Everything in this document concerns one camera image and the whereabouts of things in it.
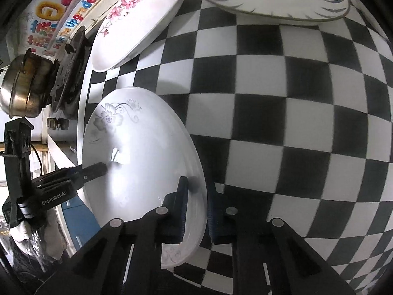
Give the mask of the white grey-flower plate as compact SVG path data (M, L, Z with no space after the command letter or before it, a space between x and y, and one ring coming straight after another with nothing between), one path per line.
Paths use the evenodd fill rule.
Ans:
M83 192L96 221L140 219L161 207L188 180L185 232L180 244L163 244L161 266L172 269L197 250L207 224L207 187L200 158L184 124L158 95L140 87L104 97L84 132L82 166L102 162L107 174Z

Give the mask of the steel steamer pot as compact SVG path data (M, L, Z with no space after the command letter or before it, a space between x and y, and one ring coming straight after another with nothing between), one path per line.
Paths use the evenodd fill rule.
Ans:
M9 118L36 118L50 102L59 61L38 56L28 49L16 57L1 83L1 109Z

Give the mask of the black white checkered mat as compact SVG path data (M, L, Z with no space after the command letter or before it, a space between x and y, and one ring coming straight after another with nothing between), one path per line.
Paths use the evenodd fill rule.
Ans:
M184 0L118 69L87 69L89 118L115 89L160 95L219 192L279 217L356 292L392 262L392 47L357 0L314 27L265 25Z

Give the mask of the black gas stove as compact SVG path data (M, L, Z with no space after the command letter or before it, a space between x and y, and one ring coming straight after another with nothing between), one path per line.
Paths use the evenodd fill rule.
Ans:
M92 43L86 38L85 27L77 29L70 43L65 45L65 56L55 62L56 69L49 92L47 104L53 114L61 117L49 117L47 127L50 130L67 130L69 121L77 119L79 99L83 85L84 72L91 52Z

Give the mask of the white pink-flower plate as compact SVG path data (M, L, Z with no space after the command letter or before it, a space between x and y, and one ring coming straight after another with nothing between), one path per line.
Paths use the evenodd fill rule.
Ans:
M183 0L119 0L93 42L91 63L101 73L140 54L169 25Z

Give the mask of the colourful wall sticker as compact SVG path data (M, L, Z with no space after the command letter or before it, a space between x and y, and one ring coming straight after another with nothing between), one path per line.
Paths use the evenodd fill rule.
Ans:
M100 0L32 0L19 20L19 52L55 59Z

